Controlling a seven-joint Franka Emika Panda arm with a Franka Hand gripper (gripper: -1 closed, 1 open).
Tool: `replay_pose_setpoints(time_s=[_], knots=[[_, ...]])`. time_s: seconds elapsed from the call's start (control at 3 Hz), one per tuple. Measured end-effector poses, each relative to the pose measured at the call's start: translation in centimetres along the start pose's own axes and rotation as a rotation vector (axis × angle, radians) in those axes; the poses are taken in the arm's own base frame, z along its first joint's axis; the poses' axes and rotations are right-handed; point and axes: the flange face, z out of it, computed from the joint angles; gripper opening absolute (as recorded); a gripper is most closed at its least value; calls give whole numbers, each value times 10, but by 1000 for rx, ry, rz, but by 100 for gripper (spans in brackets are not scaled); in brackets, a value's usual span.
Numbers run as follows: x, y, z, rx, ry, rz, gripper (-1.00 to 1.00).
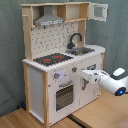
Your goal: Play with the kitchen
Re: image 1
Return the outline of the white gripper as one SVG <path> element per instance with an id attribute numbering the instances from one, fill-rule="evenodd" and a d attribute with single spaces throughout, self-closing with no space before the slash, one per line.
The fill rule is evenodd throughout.
<path id="1" fill-rule="evenodd" d="M 99 70 L 82 70 L 81 76 L 90 84 L 97 84 L 101 78 Z"/>

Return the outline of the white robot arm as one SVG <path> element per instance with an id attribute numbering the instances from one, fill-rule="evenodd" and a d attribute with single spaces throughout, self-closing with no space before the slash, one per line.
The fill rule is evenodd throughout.
<path id="1" fill-rule="evenodd" d="M 112 75 L 103 70 L 82 70 L 81 76 L 90 84 L 98 84 L 114 96 L 128 94 L 128 71 L 116 69 Z"/>

